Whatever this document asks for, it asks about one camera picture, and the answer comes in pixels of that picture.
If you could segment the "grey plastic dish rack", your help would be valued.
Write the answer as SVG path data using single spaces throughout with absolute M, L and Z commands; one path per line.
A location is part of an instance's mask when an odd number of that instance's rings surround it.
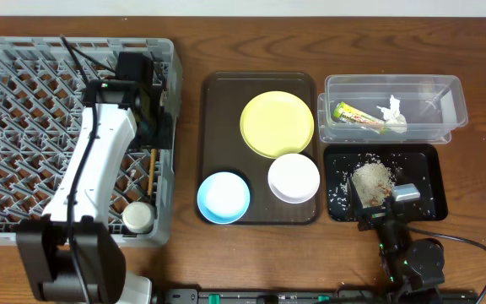
M 121 52 L 151 56 L 166 81 L 165 109 L 176 123 L 183 68 L 166 38 L 0 36 L 0 246 L 15 243 L 22 220 L 37 220 L 62 181 L 78 141 L 86 79 L 113 75 Z M 129 150 L 111 196 L 109 231 L 123 247 L 160 247 L 128 231 L 123 210 L 143 201 L 150 158 Z

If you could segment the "rice leftovers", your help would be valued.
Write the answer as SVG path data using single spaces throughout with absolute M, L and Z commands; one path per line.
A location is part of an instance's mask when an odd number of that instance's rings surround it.
M 348 182 L 352 181 L 365 207 L 379 206 L 392 194 L 397 186 L 396 167 L 412 167 L 420 173 L 414 184 L 421 194 L 421 200 L 430 201 L 432 190 L 429 170 L 424 155 L 419 153 L 393 154 L 329 154 L 325 157 L 327 200 L 331 215 L 337 217 L 348 213 Z

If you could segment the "light blue bowl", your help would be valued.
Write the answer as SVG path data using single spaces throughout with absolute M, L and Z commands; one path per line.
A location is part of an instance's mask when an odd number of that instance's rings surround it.
M 233 172 L 216 172 L 203 180 L 197 190 L 200 214 L 217 225 L 235 223 L 246 213 L 250 202 L 249 186 Z

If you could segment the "white paper napkin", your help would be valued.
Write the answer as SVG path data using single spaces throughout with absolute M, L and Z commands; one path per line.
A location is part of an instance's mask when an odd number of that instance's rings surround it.
M 400 112 L 400 100 L 390 95 L 389 107 L 377 106 L 381 111 L 386 126 L 395 133 L 405 133 L 408 130 L 408 123 L 405 116 Z

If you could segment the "wooden chopstick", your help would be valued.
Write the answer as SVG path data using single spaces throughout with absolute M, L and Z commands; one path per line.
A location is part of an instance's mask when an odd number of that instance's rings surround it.
M 150 163 L 148 171 L 148 196 L 151 198 L 154 189 L 154 173 L 155 173 L 155 163 L 156 163 L 157 150 L 151 149 L 150 152 Z

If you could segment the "black waste tray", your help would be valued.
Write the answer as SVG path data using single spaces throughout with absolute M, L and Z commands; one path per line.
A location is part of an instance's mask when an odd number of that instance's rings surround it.
M 412 183 L 420 199 L 405 207 L 407 221 L 438 221 L 448 215 L 438 153 L 430 144 L 339 144 L 324 150 L 324 174 L 329 216 L 353 222 L 348 176 L 360 167 L 380 162 L 396 185 Z

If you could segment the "clear plastic bin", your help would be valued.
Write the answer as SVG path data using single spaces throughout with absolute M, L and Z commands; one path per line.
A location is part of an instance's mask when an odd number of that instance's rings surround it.
M 390 95 L 400 100 L 400 112 L 408 123 L 405 133 L 387 126 L 384 133 L 376 133 L 332 116 L 343 101 L 383 120 L 377 106 L 389 107 Z M 341 74 L 326 78 L 325 92 L 317 101 L 317 120 L 320 139 L 328 144 L 441 144 L 451 140 L 451 131 L 467 124 L 468 114 L 461 81 L 453 75 Z

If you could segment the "white cup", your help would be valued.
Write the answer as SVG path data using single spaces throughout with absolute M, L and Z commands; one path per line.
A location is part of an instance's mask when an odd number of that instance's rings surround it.
M 144 202 L 130 203 L 122 212 L 126 228 L 136 234 L 149 233 L 154 226 L 154 208 Z

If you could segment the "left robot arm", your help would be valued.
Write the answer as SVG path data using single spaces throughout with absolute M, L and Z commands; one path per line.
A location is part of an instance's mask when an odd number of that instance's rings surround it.
M 61 184 L 38 220 L 22 220 L 16 243 L 40 301 L 152 303 L 152 281 L 127 269 L 108 229 L 111 196 L 127 151 L 150 158 L 143 201 L 122 213 L 125 228 L 155 246 L 170 236 L 174 115 L 162 104 L 165 77 L 151 56 L 121 52 L 108 79 L 85 85 L 78 142 Z

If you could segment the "green orange snack wrapper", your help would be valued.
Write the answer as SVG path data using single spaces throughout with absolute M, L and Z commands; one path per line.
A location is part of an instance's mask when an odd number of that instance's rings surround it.
M 359 124 L 361 128 L 373 130 L 376 133 L 384 133 L 386 131 L 386 123 L 383 120 L 373 117 L 343 101 L 335 107 L 332 116 L 342 122 Z

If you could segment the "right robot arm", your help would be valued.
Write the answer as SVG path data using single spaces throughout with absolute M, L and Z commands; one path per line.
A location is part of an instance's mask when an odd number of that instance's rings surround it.
M 365 207 L 348 177 L 348 196 L 360 231 L 374 230 L 379 238 L 381 265 L 391 286 L 386 303 L 440 303 L 438 285 L 445 282 L 444 248 L 434 238 L 413 240 L 404 219 L 405 206 L 421 198 L 412 183 L 394 186 L 381 206 Z

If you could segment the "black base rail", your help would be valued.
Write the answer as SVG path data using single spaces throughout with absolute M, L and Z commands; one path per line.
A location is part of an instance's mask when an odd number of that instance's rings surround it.
M 310 291 L 199 291 L 171 289 L 154 295 L 151 304 L 386 304 L 386 303 L 477 303 L 478 295 L 471 291 L 438 293 L 436 290 L 416 292 L 394 299 L 379 296 L 371 290 Z

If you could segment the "yellow round plate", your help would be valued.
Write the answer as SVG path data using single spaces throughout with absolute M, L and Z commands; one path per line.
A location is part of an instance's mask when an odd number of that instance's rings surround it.
M 240 133 L 252 151 L 277 159 L 299 153 L 309 145 L 314 135 L 314 117 L 298 96 L 268 91 L 246 104 L 240 115 Z

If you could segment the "white bowl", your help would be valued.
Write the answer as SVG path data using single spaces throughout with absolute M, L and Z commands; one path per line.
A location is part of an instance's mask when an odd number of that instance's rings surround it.
M 286 154 L 270 166 L 267 182 L 272 193 L 288 204 L 302 204 L 313 198 L 320 186 L 316 164 L 301 154 Z

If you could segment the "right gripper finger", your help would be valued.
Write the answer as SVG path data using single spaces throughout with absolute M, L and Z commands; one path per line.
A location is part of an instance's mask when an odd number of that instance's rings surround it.
M 396 167 L 394 170 L 394 175 L 396 178 L 396 184 L 398 186 L 411 183 L 416 184 L 420 179 L 419 171 L 413 169 L 412 167 Z
M 348 182 L 348 195 L 351 208 L 353 211 L 362 211 L 364 206 L 360 200 L 357 189 L 352 181 Z

